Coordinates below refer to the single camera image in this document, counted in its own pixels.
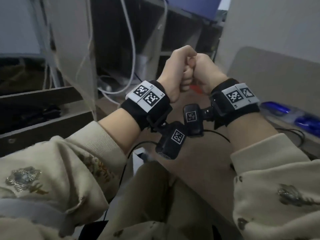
pants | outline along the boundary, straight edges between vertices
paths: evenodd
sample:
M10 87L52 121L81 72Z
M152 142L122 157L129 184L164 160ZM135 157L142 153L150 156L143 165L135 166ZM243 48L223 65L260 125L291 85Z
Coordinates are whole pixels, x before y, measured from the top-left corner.
M181 180L169 187L170 173L158 162L143 164L118 203L105 231L147 221L165 222L189 240L213 239L202 199Z

black wrist strap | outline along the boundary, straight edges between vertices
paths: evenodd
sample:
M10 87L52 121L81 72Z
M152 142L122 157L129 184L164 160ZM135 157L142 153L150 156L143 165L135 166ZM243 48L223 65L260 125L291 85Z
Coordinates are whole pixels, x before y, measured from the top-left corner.
M149 83L153 84L161 92L166 93L165 89L158 81L151 80L149 81ZM160 101L148 113L145 110L143 110L137 103L132 101L130 98L126 99L126 101L124 101L121 105L121 108L127 111L138 123L141 131L143 131L146 127L149 126L147 117L149 117L149 119L155 123L158 121L159 118L162 118L162 116L167 112L167 110L170 107L170 99L167 95L162 97Z
M220 83L217 87L215 87L211 91L210 100L212 103L213 113L214 113L214 117L215 117L214 129L217 129L222 125L228 126L232 121L236 120L237 118L239 118L243 115L260 112L260 109L259 109L259 106L257 103L249 104L249 105L246 105L246 106L239 108L239 109L236 109L236 110L230 110L230 112L228 112L224 115L221 115L218 112L217 107L225 109L227 106L230 106L229 102L227 100L225 100L225 97L222 94L222 90L230 88L234 85L237 86L237 84L239 84L239 82L237 80L235 80L233 78L229 78L228 80ZM214 98L212 98L212 95L217 94L217 93L219 93L220 96L214 96Z

wristband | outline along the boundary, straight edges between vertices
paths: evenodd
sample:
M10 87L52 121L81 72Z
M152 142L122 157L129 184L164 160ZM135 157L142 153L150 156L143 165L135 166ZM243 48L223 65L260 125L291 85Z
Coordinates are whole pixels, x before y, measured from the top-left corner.
M165 121L163 115L171 108L170 99L163 86L156 80L143 81L127 94L121 107L137 122L142 131L150 124L147 117L155 123Z
M245 83L230 78L216 88L210 95L215 117L215 129L228 126L235 119L250 113L260 112L258 98Z

person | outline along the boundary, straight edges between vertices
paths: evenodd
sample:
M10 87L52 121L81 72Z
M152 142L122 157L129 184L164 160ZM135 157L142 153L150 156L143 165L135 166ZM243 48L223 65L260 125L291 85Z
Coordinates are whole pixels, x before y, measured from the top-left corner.
M193 79L209 95L228 77L207 55L185 46L172 53L157 81L174 103ZM320 238L319 161L310 161L257 112L226 128L237 172L233 218L243 237ZM72 239L75 226L100 218L140 132L120 108L66 139L55 136L3 157L0 238ZM197 195L182 181L169 181L160 164L142 165L98 239L212 239Z

person's left hand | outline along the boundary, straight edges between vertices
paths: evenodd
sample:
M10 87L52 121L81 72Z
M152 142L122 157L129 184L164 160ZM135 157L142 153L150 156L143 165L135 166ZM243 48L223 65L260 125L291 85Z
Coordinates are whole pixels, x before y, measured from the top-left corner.
M192 82L193 68L196 64L194 56L197 52L190 45L176 49L166 61L158 82L164 87L170 102L178 100L180 91L189 90Z

